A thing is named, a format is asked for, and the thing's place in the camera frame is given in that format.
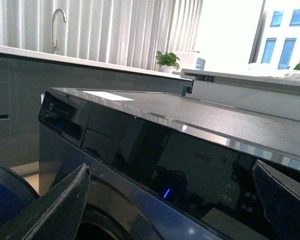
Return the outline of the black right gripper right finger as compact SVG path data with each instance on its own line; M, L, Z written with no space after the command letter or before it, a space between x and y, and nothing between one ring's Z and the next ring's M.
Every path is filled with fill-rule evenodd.
M300 240L300 182L257 160L254 186L265 216L281 240Z

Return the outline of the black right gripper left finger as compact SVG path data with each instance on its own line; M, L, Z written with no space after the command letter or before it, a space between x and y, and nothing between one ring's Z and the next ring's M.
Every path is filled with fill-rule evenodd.
M83 163L48 192L0 227L0 240L73 240L91 182Z

